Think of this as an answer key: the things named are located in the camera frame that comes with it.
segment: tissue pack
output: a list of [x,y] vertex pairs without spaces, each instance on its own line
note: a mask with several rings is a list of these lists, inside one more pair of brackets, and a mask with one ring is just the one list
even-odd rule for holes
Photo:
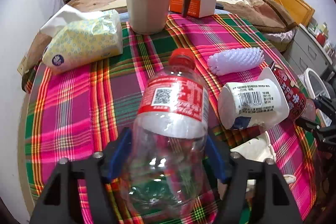
[[68,23],[48,45],[42,61],[54,74],[123,53],[119,14]]

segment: brown blanket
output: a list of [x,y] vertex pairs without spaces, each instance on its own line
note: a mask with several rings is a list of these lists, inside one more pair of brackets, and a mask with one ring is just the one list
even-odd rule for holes
[[224,6],[224,10],[246,18],[260,32],[287,32],[297,26],[286,9],[274,0],[217,0],[217,2]]
[[[68,4],[82,12],[107,10],[116,0],[71,0]],[[260,32],[278,33],[292,30],[297,24],[280,4],[273,0],[217,0],[224,10],[246,18]],[[116,9],[119,13],[127,8]]]

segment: bottle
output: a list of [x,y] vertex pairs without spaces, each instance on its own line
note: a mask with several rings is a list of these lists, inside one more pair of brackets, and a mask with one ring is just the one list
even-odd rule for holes
[[194,69],[194,54],[176,49],[144,91],[120,180],[128,209],[140,215],[184,217],[202,188],[209,95]]
[[292,121],[295,121],[298,117],[303,117],[314,122],[316,119],[316,108],[313,100],[306,98],[296,81],[291,78],[283,67],[275,63],[272,63],[270,67],[286,97],[289,107],[288,117]]

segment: white brush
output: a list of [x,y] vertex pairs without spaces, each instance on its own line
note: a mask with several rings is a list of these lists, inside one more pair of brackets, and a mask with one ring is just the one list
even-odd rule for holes
[[260,48],[236,48],[215,53],[208,59],[208,66],[216,75],[226,75],[253,69],[264,62]]

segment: qr code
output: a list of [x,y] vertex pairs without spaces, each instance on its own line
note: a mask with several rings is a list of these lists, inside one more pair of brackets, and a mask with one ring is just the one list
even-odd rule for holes
[[152,105],[170,104],[171,91],[172,89],[168,88],[156,89]]

